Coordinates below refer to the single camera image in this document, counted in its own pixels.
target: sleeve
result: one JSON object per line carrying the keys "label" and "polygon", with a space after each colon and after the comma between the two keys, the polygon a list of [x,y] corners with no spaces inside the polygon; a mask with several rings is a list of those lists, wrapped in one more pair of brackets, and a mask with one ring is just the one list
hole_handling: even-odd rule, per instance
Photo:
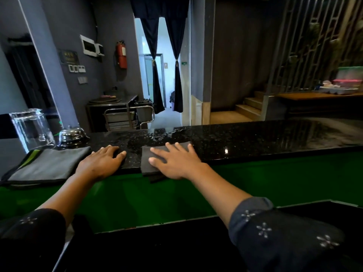
{"label": "sleeve", "polygon": [[63,249],[65,233],[65,219],[53,209],[0,222],[2,271],[51,271]]}
{"label": "sleeve", "polygon": [[334,262],[344,242],[344,233],[336,227],[285,214],[267,198],[258,197],[238,205],[231,216],[229,236],[251,272],[338,268]]}

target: hand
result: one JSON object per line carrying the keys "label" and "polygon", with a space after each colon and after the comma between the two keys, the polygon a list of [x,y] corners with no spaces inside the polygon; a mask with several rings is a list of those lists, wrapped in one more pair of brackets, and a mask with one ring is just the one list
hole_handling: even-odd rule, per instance
{"label": "hand", "polygon": [[92,180],[97,181],[109,177],[116,172],[126,157],[126,152],[123,151],[113,158],[114,152],[118,149],[118,146],[108,145],[106,148],[102,147],[97,152],[92,152],[91,155],[79,163],[75,173],[86,174]]}
{"label": "hand", "polygon": [[160,159],[155,157],[150,157],[149,163],[158,168],[168,178],[189,178],[189,174],[193,170],[197,170],[198,167],[203,164],[191,144],[188,145],[189,151],[186,151],[178,142],[174,145],[167,142],[165,146],[169,151],[155,148],[151,148],[150,151],[163,157],[166,160],[166,163],[163,163]]}

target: fire extinguisher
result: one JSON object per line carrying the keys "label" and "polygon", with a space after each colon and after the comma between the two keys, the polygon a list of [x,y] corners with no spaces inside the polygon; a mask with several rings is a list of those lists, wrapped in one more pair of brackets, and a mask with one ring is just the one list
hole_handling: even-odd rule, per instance
{"label": "fire extinguisher", "polygon": [[127,68],[126,45],[123,40],[117,42],[116,53],[118,56],[118,65],[120,66],[120,68]]}

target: flower pattern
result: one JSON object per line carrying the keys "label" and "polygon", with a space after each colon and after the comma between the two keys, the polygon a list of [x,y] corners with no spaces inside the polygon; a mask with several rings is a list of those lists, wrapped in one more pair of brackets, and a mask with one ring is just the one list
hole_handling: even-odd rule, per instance
{"label": "flower pattern", "polygon": [[259,236],[264,236],[264,238],[268,238],[268,232],[272,231],[270,227],[267,226],[266,222],[262,224],[262,226],[256,226],[260,232],[258,233]]}
{"label": "flower pattern", "polygon": [[37,220],[37,218],[31,219],[30,217],[27,217],[26,219],[21,219],[20,224],[26,224],[26,223],[33,224],[34,220]]}
{"label": "flower pattern", "polygon": [[325,235],[324,238],[320,237],[320,236],[317,236],[316,238],[321,241],[320,242],[321,247],[328,247],[330,249],[333,249],[334,246],[339,246],[339,243],[332,242],[330,239],[330,236],[328,236],[328,235]]}
{"label": "flower pattern", "polygon": [[244,217],[245,221],[248,222],[251,219],[251,217],[255,216],[255,215],[256,215],[255,213],[250,214],[250,212],[248,210],[246,210],[245,214],[242,214],[241,217]]}

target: person's left hand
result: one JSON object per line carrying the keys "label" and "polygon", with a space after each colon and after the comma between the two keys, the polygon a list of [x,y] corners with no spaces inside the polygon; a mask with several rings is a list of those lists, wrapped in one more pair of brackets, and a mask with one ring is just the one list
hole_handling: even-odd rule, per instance
{"label": "person's left hand", "polygon": [[108,145],[97,152],[92,152],[78,164],[75,173],[85,174],[96,181],[109,177],[116,172],[126,157],[126,152],[123,151],[113,158],[114,152],[118,149],[118,146]]}

